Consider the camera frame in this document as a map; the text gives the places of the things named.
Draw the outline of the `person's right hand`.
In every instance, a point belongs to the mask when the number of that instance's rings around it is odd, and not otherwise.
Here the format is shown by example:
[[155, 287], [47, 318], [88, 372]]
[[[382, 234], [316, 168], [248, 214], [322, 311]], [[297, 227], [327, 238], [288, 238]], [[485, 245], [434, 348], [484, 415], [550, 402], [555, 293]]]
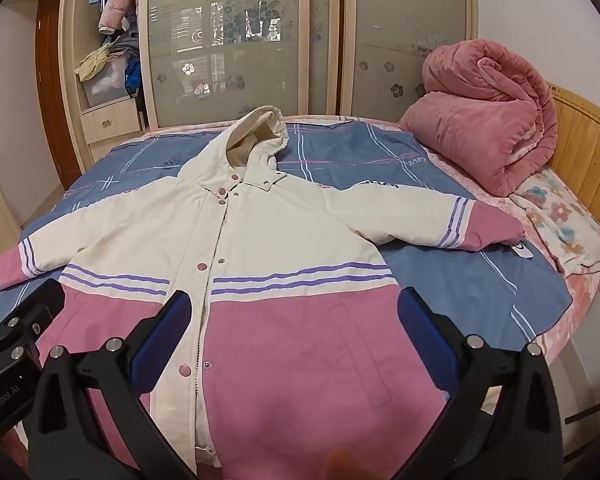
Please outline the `person's right hand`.
[[380, 480], [377, 474], [367, 470], [347, 448], [335, 448], [326, 458], [327, 480]]

